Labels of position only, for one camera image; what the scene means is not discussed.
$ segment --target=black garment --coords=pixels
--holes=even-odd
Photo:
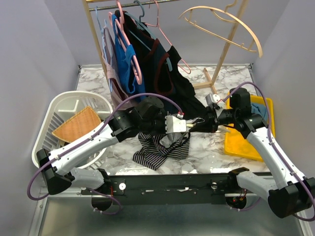
[[[119,19],[120,12],[115,11]],[[181,60],[180,55],[172,46],[166,52],[158,39],[154,40],[146,31],[137,28],[133,20],[124,14],[124,31],[132,44],[142,74],[145,80],[146,92],[152,92],[166,96],[176,102],[184,112],[185,119],[193,119],[206,114],[206,108],[195,98],[195,91],[192,84],[178,71],[177,64]],[[166,59],[170,58],[173,70],[169,71]],[[163,101],[165,109],[170,113],[177,113],[178,110],[169,102]]]
[[[166,148],[160,144],[160,140],[165,137],[163,135],[151,136],[150,134],[139,133],[138,139],[142,148],[133,155],[133,161],[157,170],[168,157],[174,159],[185,159],[188,157],[190,145],[190,133],[184,133],[170,147]]]

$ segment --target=white plastic basket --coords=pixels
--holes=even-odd
[[[69,91],[56,96],[50,103],[44,122],[40,128],[39,135],[36,139],[35,146],[31,153],[31,158],[36,167],[39,168],[36,153],[42,148],[51,151],[61,147],[63,141],[60,141],[52,132],[63,124],[66,120],[74,116],[85,107],[92,107],[99,115],[101,120],[105,120],[112,112],[113,108],[110,103],[101,95],[86,91]],[[96,152],[90,156],[88,162],[80,169],[99,168],[105,162],[105,151]]]

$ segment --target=table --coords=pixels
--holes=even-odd
[[[191,74],[182,73],[191,83],[205,82],[204,66],[191,66]],[[206,67],[210,76],[215,66]],[[230,89],[240,83],[252,81],[247,65],[223,66],[216,81],[218,94],[224,98]],[[251,85],[244,86],[251,94],[256,94]],[[108,101],[110,91],[101,67],[82,67],[77,90],[96,92]],[[196,97],[206,105],[205,96],[211,92],[210,88],[196,89]],[[166,174],[208,174],[227,173],[230,170],[247,167],[252,172],[268,172],[263,162],[244,159],[224,154],[223,132],[215,134],[192,133],[189,156],[184,160],[168,158],[157,170],[153,171],[132,161],[133,154],[140,150],[141,145],[137,137],[127,139],[108,148],[104,168],[110,175],[166,175]]]

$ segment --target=black and white striped cloth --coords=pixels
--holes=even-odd
[[[150,134],[139,133],[138,139],[142,148],[133,155],[132,160],[156,171],[169,157],[174,159],[187,158],[190,133],[183,133],[170,147],[160,144],[160,140],[165,136],[165,134],[151,136]]]

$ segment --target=pink hanger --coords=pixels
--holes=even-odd
[[[159,31],[161,31],[161,33],[163,34],[163,36],[166,38],[167,42],[168,42],[171,46],[173,46],[173,44],[168,40],[168,38],[166,37],[165,33],[162,31],[161,27],[159,26],[159,21],[158,21],[159,6],[158,6],[158,2],[157,2],[156,0],[153,0],[153,1],[154,1],[154,2],[156,3],[156,5],[157,5],[157,25],[156,25],[156,26],[155,26],[155,25],[150,25],[150,24],[146,24],[146,25],[152,26],[152,27],[158,27]],[[178,65],[178,67],[181,68],[183,71],[185,71],[187,74],[190,74],[190,73],[191,73],[191,68],[187,65],[187,63],[186,63],[183,59],[181,59],[181,61],[188,67],[189,72],[187,72],[187,71],[186,71],[184,68],[182,68],[180,65]]]
[[[125,42],[129,46],[130,45],[130,41],[128,40],[128,37],[127,37],[126,33],[124,32],[124,26],[123,26],[123,24],[125,22],[123,9],[122,9],[122,6],[121,6],[119,0],[116,0],[116,3],[117,3],[117,6],[119,8],[119,11],[120,11],[120,17],[119,17],[119,21],[117,19],[115,20],[115,23],[116,23],[116,26],[118,27],[118,29],[121,31]],[[110,22],[112,27],[115,27],[113,25],[112,15],[113,15],[113,13],[108,12],[109,22]],[[120,41],[121,46],[123,47],[123,50],[126,52],[126,46],[125,46],[123,40],[120,38],[117,30],[116,30],[116,35],[118,36],[118,39]],[[138,59],[137,59],[136,56],[132,57],[131,65],[132,65],[132,70],[133,70],[133,73],[134,73],[134,75],[136,77],[137,83],[139,85],[142,84],[142,72],[141,72],[141,69],[140,69],[140,66],[139,66],[139,63],[138,63]]]

